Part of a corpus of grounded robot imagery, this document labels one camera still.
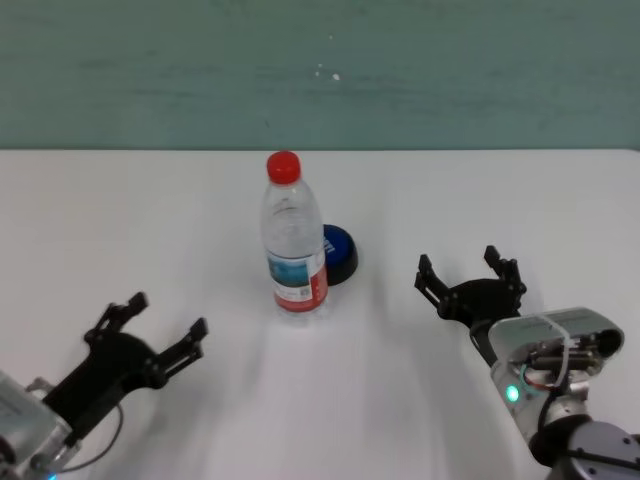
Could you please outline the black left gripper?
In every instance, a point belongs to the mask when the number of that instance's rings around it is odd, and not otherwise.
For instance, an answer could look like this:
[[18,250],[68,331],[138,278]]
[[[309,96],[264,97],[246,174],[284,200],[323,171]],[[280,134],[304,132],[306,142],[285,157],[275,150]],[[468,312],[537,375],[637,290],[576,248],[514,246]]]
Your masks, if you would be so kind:
[[66,445],[83,440],[129,393],[160,389],[165,380],[203,356],[201,342],[208,335],[205,318],[196,320],[182,339],[159,353],[132,335],[118,333],[147,307],[144,292],[125,304],[110,303],[84,334],[90,348],[87,358],[45,396],[44,403],[71,429]]

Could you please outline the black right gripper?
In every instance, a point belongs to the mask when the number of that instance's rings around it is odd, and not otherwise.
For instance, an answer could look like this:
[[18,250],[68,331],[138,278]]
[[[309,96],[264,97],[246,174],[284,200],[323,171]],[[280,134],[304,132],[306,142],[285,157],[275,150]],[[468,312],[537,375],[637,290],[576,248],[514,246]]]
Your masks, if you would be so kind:
[[496,280],[471,280],[449,289],[436,275],[429,257],[422,254],[414,287],[442,319],[466,326],[473,346],[487,365],[493,365],[497,356],[488,338],[489,329],[500,320],[519,315],[520,299],[527,287],[517,260],[502,258],[494,245],[486,247],[484,260],[497,275]]

